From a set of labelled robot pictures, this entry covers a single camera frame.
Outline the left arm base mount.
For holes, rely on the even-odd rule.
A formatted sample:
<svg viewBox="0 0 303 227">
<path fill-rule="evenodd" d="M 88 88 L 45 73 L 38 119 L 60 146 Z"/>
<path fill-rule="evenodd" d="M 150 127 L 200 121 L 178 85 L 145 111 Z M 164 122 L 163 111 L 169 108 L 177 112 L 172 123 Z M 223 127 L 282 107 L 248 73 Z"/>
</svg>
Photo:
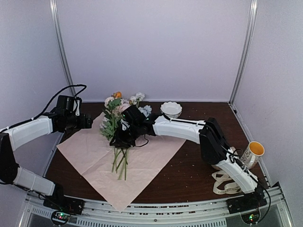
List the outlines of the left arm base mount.
<svg viewBox="0 0 303 227">
<path fill-rule="evenodd" d="M 43 205 L 54 210 L 60 210 L 72 215 L 81 215 L 84 208 L 85 201 L 71 197 L 64 197 L 63 200 L 58 201 L 46 197 Z"/>
</svg>

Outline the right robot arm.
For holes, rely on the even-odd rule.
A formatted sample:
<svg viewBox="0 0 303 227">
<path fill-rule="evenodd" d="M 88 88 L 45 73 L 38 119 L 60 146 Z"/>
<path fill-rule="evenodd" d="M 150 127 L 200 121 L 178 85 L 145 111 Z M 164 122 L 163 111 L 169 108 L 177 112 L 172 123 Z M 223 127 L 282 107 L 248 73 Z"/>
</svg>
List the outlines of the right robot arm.
<svg viewBox="0 0 303 227">
<path fill-rule="evenodd" d="M 265 188 L 248 167 L 232 153 L 232 149 L 215 118 L 192 121 L 169 118 L 165 114 L 151 113 L 145 116 L 135 106 L 122 112 L 110 145 L 116 148 L 134 147 L 142 135 L 171 136 L 200 145 L 202 159 L 219 167 L 238 184 L 244 193 L 243 205 L 252 209 L 265 198 Z"/>
</svg>

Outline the pink wrapping paper sheet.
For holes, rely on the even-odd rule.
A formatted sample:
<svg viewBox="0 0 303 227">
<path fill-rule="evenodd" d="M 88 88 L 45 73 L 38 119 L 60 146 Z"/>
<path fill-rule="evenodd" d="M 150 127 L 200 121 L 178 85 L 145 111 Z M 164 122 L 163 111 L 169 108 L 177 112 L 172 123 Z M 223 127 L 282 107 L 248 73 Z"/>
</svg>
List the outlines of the pink wrapping paper sheet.
<svg viewBox="0 0 303 227">
<path fill-rule="evenodd" d="M 126 209 L 185 143 L 169 136 L 140 137 L 126 152 L 127 161 L 100 132 L 104 114 L 57 145 L 76 171 L 118 212 Z"/>
</svg>

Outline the orange flower stem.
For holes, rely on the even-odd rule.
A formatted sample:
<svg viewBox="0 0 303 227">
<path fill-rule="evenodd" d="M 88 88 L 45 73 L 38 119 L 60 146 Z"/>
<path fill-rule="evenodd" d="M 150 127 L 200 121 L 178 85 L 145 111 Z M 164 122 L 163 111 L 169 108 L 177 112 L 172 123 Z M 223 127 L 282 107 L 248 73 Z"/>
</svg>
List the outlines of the orange flower stem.
<svg viewBox="0 0 303 227">
<path fill-rule="evenodd" d="M 113 94 L 113 98 L 121 98 L 122 97 L 122 93 L 120 92 L 120 91 L 118 91 L 118 92 L 115 92 L 114 94 Z"/>
</svg>

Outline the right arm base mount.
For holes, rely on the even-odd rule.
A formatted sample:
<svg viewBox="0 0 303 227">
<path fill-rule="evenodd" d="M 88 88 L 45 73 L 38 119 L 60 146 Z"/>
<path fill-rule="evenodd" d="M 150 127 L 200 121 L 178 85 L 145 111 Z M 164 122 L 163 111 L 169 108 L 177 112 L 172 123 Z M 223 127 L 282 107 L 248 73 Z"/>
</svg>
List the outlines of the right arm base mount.
<svg viewBox="0 0 303 227">
<path fill-rule="evenodd" d="M 228 199 L 226 201 L 227 208 L 230 214 L 244 212 L 248 210 L 257 209 L 261 206 L 267 205 L 266 199 L 258 199 L 250 196 L 242 196 Z"/>
</svg>

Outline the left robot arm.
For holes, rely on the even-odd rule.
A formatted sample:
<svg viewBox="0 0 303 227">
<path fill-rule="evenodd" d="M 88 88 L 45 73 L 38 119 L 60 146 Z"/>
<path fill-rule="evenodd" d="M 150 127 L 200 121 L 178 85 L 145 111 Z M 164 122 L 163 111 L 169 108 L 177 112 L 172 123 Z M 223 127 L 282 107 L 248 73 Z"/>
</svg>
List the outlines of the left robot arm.
<svg viewBox="0 0 303 227">
<path fill-rule="evenodd" d="M 60 95 L 56 106 L 50 112 L 21 123 L 4 128 L 0 132 L 0 182 L 14 184 L 48 196 L 49 201 L 58 210 L 68 206 L 62 187 L 25 168 L 15 159 L 14 151 L 42 136 L 66 130 L 90 129 L 93 120 L 89 114 L 80 112 L 82 99 Z"/>
</svg>

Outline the white rose flower stem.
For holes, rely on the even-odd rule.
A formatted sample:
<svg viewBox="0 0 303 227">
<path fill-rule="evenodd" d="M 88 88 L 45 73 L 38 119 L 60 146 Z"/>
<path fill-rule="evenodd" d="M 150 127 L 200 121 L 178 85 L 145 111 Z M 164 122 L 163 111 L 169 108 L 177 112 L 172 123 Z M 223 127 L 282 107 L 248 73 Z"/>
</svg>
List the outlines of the white rose flower stem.
<svg viewBox="0 0 303 227">
<path fill-rule="evenodd" d="M 103 111 L 104 118 L 102 120 L 102 134 L 111 140 L 116 128 L 118 127 L 118 122 L 121 120 L 121 116 L 118 113 L 118 107 L 122 104 L 122 98 L 108 97 L 105 100 L 105 109 Z"/>
</svg>

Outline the blue hydrangea flower stem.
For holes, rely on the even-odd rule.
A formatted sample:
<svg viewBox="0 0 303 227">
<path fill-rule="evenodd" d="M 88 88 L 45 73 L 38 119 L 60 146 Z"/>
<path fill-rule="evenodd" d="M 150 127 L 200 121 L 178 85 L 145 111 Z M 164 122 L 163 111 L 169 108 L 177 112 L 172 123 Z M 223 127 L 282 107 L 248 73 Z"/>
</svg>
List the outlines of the blue hydrangea flower stem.
<svg viewBox="0 0 303 227">
<path fill-rule="evenodd" d="M 150 105 L 139 107 L 138 110 L 143 113 L 145 117 L 149 116 L 152 113 L 152 107 Z"/>
</svg>

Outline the pink peony flower stem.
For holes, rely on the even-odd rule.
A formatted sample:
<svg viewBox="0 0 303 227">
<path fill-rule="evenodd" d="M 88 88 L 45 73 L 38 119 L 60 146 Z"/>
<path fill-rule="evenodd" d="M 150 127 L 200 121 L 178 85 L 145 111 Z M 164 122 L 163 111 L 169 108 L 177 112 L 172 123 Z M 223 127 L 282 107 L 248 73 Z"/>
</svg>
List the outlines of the pink peony flower stem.
<svg viewBox="0 0 303 227">
<path fill-rule="evenodd" d="M 118 107 L 118 113 L 119 115 L 121 116 L 122 115 L 122 112 L 125 111 L 127 108 L 130 107 L 130 104 L 129 103 L 123 103 L 121 104 L 119 107 Z"/>
</svg>

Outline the green leafy flower bunch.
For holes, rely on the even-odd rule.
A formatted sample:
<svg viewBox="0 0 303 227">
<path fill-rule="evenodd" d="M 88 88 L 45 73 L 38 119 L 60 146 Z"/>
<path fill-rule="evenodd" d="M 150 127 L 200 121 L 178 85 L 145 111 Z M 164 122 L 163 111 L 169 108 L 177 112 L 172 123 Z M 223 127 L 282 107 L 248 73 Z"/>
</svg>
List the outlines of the green leafy flower bunch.
<svg viewBox="0 0 303 227">
<path fill-rule="evenodd" d="M 100 132 L 106 137 L 114 153 L 111 172 L 119 174 L 118 180 L 124 179 L 126 181 L 129 148 L 119 147 L 118 145 L 113 144 L 114 142 L 118 141 L 118 139 L 115 137 L 115 133 L 118 132 L 119 126 L 121 126 L 120 116 L 109 116 L 106 114 L 101 121 Z"/>
</svg>

